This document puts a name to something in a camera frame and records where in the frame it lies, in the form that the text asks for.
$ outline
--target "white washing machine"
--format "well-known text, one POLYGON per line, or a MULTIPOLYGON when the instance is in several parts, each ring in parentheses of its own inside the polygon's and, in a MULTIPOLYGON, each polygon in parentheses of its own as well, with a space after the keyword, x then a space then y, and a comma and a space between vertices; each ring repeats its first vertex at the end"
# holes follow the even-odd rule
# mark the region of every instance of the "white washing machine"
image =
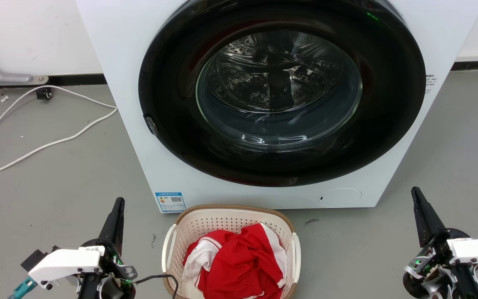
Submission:
POLYGON ((478 17, 478 0, 77 3, 164 213, 375 206, 478 17))

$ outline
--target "red clothing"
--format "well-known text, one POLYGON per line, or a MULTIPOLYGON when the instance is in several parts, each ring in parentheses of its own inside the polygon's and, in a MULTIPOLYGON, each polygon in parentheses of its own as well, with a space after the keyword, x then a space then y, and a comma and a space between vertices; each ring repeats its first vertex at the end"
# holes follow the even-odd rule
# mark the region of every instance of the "red clothing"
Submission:
POLYGON ((202 240, 213 240, 218 243, 216 247, 221 246, 209 271, 202 267, 195 282, 205 299, 281 298, 286 255, 277 235, 266 225, 244 227, 239 235, 222 230, 207 234, 189 246, 184 260, 186 272, 192 267, 186 261, 202 240))

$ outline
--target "caster wheel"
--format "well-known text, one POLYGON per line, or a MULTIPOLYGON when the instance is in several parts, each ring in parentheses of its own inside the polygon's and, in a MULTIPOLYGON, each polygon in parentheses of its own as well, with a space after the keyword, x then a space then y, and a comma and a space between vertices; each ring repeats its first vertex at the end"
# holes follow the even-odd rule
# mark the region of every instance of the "caster wheel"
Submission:
POLYGON ((421 282, 412 277, 409 273, 403 275, 403 286, 407 292, 414 298, 426 299, 429 298, 429 293, 422 287, 421 282))
POLYGON ((49 100, 53 96, 51 92, 51 87, 45 87, 36 90, 36 98, 38 100, 49 100))

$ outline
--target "door glass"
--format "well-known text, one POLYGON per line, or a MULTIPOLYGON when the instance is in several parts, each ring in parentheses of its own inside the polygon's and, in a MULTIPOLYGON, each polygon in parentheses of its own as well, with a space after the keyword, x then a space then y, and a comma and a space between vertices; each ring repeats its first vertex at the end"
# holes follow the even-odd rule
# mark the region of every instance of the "door glass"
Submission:
POLYGON ((260 152, 313 147, 351 118, 361 93, 359 70, 344 51, 290 30, 231 42, 197 81, 205 121, 235 146, 260 152))

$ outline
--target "basket handle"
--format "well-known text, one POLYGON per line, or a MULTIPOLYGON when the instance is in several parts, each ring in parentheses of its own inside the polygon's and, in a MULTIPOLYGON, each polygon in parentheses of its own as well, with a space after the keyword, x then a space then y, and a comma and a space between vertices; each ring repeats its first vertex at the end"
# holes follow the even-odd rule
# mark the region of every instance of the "basket handle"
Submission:
POLYGON ((167 269, 171 263, 171 252, 173 251, 174 241, 176 239, 176 224, 171 226, 169 231, 167 231, 167 235, 165 235, 165 241, 163 241, 163 248, 161 249, 161 272, 167 273, 167 269))
POLYGON ((300 268, 302 267, 302 248, 300 247, 300 239, 298 235, 293 233, 293 282, 296 284, 300 278, 300 268))

